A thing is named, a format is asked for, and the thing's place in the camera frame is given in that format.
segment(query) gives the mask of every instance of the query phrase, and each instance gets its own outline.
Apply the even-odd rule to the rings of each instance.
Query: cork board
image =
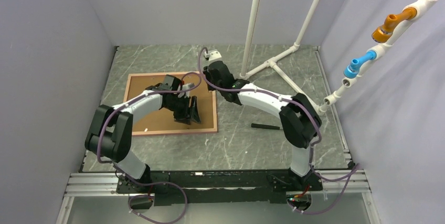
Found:
[[[167,74],[181,78],[187,72],[173,73],[135,73],[128,75],[125,88],[124,102],[141,94],[148,86],[163,82]],[[196,75],[189,75],[184,79],[185,83],[198,84]],[[190,92],[190,96],[197,96],[198,114],[201,124],[192,122],[191,125],[174,121],[173,111],[161,109],[152,112],[133,125],[133,136],[154,136],[170,134],[196,134],[218,132],[216,117],[215,92],[207,90],[207,84],[202,81],[198,88]]]

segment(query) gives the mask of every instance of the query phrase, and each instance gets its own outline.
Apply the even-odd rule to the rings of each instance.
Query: marble floor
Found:
[[[224,63],[239,76],[244,45],[206,45],[218,49]],[[123,101],[130,73],[196,71],[199,45],[120,46],[116,52],[102,103]],[[252,45],[249,68],[273,57],[289,45]],[[278,62],[288,76],[317,104],[326,96],[325,82],[312,46],[301,48]],[[255,85],[281,94],[295,94],[272,69],[249,79]],[[258,109],[229,103],[217,94],[218,133],[133,137],[132,150],[152,170],[221,170],[288,168],[291,144],[282,131],[253,129],[251,123],[280,125],[280,120]],[[316,168],[346,168],[343,142],[333,112],[322,116],[323,141],[315,147]],[[87,152],[83,171],[111,171]]]

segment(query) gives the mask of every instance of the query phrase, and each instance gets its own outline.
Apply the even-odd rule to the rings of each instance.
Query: wooden frame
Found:
[[[131,73],[128,75],[128,79],[125,87],[124,102],[128,100],[130,92],[130,84],[132,77],[138,76],[165,76],[166,74],[171,75],[184,75],[188,72],[166,72],[166,73]],[[184,129],[184,130],[163,130],[163,131],[133,131],[133,136],[157,136],[157,135],[178,135],[178,134],[200,134],[200,133],[216,133],[218,132],[218,120],[216,113],[216,92],[212,91],[212,113],[213,113],[213,127],[204,129]]]

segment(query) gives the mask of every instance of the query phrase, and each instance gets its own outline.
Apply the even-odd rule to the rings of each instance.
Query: pipe valve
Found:
[[[346,67],[343,74],[347,78],[354,79],[360,72],[360,68],[362,67],[362,65],[369,60],[375,60],[375,58],[377,58],[377,53],[373,50],[369,50],[362,57],[357,59],[352,59],[351,63]]]
[[[393,35],[394,29],[397,25],[404,21],[410,20],[417,15],[417,10],[414,7],[404,9],[400,14],[389,14],[382,26],[377,27],[373,32],[373,40],[377,43],[385,43]]]

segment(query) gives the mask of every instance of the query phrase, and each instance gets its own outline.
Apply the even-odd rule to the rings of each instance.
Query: orange faucet handle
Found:
[[[375,31],[373,32],[373,40],[376,41],[377,43],[385,43],[389,40],[389,38],[391,37],[393,33],[387,33],[386,31],[384,31],[382,29],[381,26],[377,27],[377,29],[375,29]]]
[[[404,21],[410,20],[417,15],[417,10],[414,7],[404,9],[400,14],[389,14],[382,26],[377,27],[373,32],[373,40],[378,43],[385,43],[393,35],[394,29],[397,25]]]

